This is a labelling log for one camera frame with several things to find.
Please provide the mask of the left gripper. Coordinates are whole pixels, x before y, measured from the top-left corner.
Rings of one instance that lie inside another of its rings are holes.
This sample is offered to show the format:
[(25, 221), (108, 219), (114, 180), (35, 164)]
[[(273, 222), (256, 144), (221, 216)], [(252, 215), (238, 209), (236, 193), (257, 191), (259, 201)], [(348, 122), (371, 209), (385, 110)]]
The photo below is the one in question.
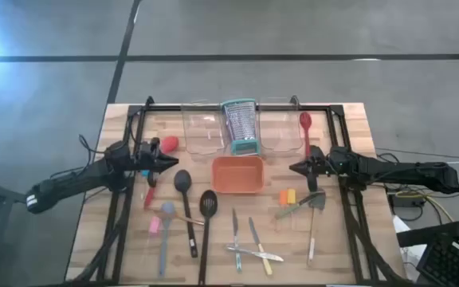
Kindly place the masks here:
[(178, 137), (163, 137), (162, 139), (154, 137), (149, 143), (143, 142), (139, 145), (135, 156), (135, 168), (137, 171), (149, 169), (149, 152), (154, 159), (166, 160), (158, 161), (148, 172), (147, 183), (150, 187), (156, 187), (159, 175), (179, 163), (178, 160), (167, 160), (168, 156), (173, 151), (176, 151), (178, 146)]

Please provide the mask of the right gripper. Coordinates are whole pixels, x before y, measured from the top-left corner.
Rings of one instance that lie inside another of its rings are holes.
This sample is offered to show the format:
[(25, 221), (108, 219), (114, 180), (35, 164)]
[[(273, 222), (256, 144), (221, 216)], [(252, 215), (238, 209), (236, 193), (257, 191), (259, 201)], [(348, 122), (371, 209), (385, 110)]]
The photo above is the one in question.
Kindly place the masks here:
[(313, 174), (309, 166), (313, 165), (317, 159), (323, 156), (325, 173), (327, 177), (332, 176), (332, 166), (329, 160), (329, 154), (320, 151), (320, 148), (316, 145), (310, 145), (306, 151), (306, 156), (299, 162), (290, 165), (289, 170), (294, 171), (300, 175), (303, 175), (307, 180), (308, 190), (310, 192), (318, 191), (317, 174)]

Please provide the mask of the black plastic spoon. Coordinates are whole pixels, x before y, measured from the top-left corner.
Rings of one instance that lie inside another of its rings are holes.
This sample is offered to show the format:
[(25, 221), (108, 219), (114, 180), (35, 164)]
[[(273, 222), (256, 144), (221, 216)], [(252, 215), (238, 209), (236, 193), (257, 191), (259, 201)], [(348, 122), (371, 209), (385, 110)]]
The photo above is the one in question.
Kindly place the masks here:
[[(188, 201), (187, 192), (190, 189), (192, 184), (192, 180), (190, 177), (190, 173), (187, 170), (179, 170), (175, 174), (174, 178), (174, 185), (176, 191), (180, 192), (182, 195), (184, 213), (187, 218), (191, 218), (190, 214), (190, 204)], [(196, 258), (198, 256), (198, 247), (194, 233), (194, 226), (192, 222), (187, 222), (187, 233), (188, 233), (188, 244), (190, 248), (190, 255), (192, 258)]]

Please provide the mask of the metal spatula white handle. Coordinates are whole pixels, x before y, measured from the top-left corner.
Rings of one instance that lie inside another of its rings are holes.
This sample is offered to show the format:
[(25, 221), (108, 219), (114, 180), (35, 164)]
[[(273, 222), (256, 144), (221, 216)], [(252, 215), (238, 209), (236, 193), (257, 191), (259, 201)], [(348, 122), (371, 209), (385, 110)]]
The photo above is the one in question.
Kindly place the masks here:
[(314, 199), (309, 203), (309, 206), (312, 208), (312, 220), (311, 220), (311, 229), (310, 229), (309, 246), (308, 246), (308, 259), (307, 259), (308, 267), (312, 265), (312, 262), (314, 259), (316, 235), (319, 229), (319, 221), (324, 212), (325, 203), (326, 203), (326, 193), (324, 191), (317, 192)]

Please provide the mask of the knife green handle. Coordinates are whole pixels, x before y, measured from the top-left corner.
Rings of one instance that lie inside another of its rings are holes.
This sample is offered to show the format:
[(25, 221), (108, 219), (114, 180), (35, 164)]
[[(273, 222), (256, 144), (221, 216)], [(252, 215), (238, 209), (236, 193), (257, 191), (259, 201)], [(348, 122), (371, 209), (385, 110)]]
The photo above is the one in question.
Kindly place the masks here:
[(291, 206), (287, 207), (286, 209), (276, 212), (274, 214), (274, 218), (278, 220), (280, 218), (287, 216), (288, 214), (291, 214), (295, 210), (298, 210), (299, 208), (301, 208), (303, 205), (309, 204), (310, 202), (315, 200), (319, 196), (319, 194), (320, 194), (319, 192), (312, 193), (308, 195), (307, 197), (301, 199), (298, 203), (294, 203)]

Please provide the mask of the gray silicone spoon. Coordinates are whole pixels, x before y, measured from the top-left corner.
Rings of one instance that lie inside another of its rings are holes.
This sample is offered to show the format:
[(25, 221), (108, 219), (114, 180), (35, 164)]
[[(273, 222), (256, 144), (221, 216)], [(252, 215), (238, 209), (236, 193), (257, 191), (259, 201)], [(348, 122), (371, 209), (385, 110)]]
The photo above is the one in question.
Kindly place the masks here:
[(160, 250), (160, 259), (159, 259), (159, 277), (164, 277), (166, 272), (166, 262), (167, 262), (167, 240), (168, 240), (168, 231), (170, 224), (172, 222), (172, 216), (175, 212), (175, 206), (172, 202), (165, 202), (161, 206), (161, 211), (164, 213), (162, 218), (162, 242)]

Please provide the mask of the red silicone spoon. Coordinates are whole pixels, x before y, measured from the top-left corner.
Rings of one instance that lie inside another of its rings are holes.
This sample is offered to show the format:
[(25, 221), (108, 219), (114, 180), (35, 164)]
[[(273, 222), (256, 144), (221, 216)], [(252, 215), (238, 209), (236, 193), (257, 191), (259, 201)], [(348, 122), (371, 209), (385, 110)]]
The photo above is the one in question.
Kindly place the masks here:
[(305, 155), (309, 157), (311, 154), (309, 130), (310, 130), (310, 127), (312, 126), (312, 118), (308, 112), (302, 112), (300, 114), (299, 120), (300, 120), (300, 126), (302, 127), (303, 132), (304, 132)]

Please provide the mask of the knife pale yellow handle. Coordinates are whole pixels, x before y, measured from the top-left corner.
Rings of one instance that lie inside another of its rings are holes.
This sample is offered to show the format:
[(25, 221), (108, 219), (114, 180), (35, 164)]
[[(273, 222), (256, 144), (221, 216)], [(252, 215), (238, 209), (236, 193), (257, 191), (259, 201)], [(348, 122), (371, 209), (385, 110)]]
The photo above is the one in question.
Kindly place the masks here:
[[(261, 241), (257, 235), (257, 230), (255, 228), (255, 225), (254, 225), (254, 222), (253, 222), (253, 219), (251, 217), (249, 217), (249, 227), (250, 227), (250, 230), (251, 230), (251, 233), (252, 233), (252, 236), (253, 236), (253, 240), (254, 242), (256, 243), (258, 249), (260, 252), (264, 253), (264, 248), (261, 244)], [(263, 263), (263, 266), (265, 268), (265, 273), (267, 276), (272, 276), (273, 275), (273, 270), (272, 270), (272, 267), (269, 263), (269, 260), (267, 258), (263, 258), (262, 259), (262, 263)]]

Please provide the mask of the knife teal patterned handle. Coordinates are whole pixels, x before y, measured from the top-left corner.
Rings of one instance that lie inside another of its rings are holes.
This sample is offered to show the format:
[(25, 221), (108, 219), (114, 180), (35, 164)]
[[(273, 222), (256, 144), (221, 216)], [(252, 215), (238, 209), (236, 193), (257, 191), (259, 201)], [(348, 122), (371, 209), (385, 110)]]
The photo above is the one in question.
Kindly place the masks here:
[[(235, 248), (238, 248), (238, 220), (237, 220), (237, 214), (236, 210), (234, 207), (232, 207), (232, 221), (233, 221), (233, 246)], [(241, 264), (241, 255), (240, 253), (236, 252), (235, 253), (235, 259), (236, 259), (236, 269), (238, 273), (242, 273), (242, 264)]]

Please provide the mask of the clear plastic container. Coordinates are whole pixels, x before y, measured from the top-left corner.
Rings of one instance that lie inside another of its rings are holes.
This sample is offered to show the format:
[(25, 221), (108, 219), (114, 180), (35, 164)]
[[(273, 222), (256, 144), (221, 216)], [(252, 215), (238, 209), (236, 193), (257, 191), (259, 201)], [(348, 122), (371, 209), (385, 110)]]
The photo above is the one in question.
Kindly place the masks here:
[(189, 154), (205, 156), (224, 151), (226, 144), (218, 104), (183, 104), (181, 113), (186, 151)]
[(302, 147), (295, 101), (287, 97), (262, 97), (258, 115), (264, 154), (291, 154)]

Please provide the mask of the black slotted spoon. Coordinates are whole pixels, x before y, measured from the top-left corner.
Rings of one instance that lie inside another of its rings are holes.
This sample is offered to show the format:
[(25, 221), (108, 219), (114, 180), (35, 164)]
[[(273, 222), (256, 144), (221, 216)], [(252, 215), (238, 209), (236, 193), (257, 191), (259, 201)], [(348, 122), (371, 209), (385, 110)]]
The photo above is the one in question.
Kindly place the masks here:
[(202, 216), (205, 219), (203, 240), (202, 240), (202, 254), (200, 261), (200, 269), (198, 274), (198, 284), (206, 284), (206, 265), (208, 258), (209, 247), (209, 233), (210, 233), (210, 219), (215, 215), (218, 209), (217, 195), (212, 190), (206, 190), (200, 198), (199, 208)]

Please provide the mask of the orange plastic bin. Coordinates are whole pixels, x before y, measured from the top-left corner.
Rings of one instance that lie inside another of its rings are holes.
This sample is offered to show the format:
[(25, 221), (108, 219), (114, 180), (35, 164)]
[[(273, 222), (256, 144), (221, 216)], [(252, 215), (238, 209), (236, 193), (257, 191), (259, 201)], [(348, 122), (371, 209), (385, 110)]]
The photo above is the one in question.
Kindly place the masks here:
[(260, 193), (265, 185), (265, 168), (258, 156), (221, 156), (211, 166), (212, 188), (221, 194)]

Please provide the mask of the steel box grater teal trim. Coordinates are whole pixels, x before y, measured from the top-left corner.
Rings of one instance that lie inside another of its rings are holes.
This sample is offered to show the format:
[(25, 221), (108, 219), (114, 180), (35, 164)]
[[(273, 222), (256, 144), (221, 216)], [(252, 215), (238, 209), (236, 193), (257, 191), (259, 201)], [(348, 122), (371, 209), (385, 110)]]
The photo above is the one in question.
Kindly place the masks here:
[(256, 101), (252, 98), (228, 100), (222, 102), (221, 108), (231, 154), (259, 155), (261, 148), (257, 138)]

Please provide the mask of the black power box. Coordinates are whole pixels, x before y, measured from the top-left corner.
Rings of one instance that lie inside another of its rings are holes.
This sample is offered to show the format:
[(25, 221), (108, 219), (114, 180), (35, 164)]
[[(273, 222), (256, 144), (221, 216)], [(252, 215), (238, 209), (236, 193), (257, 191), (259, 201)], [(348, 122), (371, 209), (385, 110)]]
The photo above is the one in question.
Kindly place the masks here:
[(398, 197), (397, 195), (389, 194), (388, 196), (389, 204), (393, 207), (423, 207), (426, 200), (423, 197)]

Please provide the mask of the black desk bar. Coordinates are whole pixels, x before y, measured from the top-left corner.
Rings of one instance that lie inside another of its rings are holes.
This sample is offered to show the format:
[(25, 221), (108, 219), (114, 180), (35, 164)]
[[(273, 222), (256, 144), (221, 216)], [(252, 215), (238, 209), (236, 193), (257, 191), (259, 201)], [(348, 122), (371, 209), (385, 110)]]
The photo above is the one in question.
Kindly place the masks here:
[(400, 247), (428, 244), (433, 238), (441, 234), (456, 235), (459, 229), (459, 221), (450, 222), (438, 226), (424, 227), (416, 230), (402, 231), (396, 234)]

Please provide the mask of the white paper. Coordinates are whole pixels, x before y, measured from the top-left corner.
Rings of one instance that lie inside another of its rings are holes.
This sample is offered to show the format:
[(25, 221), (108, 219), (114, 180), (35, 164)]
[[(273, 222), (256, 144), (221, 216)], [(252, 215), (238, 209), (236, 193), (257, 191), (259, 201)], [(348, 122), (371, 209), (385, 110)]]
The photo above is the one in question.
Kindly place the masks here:
[[(404, 221), (401, 220), (397, 215), (393, 217), (393, 224), (397, 234), (404, 231), (410, 231), (408, 225), (405, 224)], [(421, 261), (422, 255), (424, 254), (426, 247), (427, 245), (423, 244), (400, 248), (407, 278), (413, 282), (416, 282), (419, 278), (420, 273), (417, 271), (416, 267), (418, 263)]]

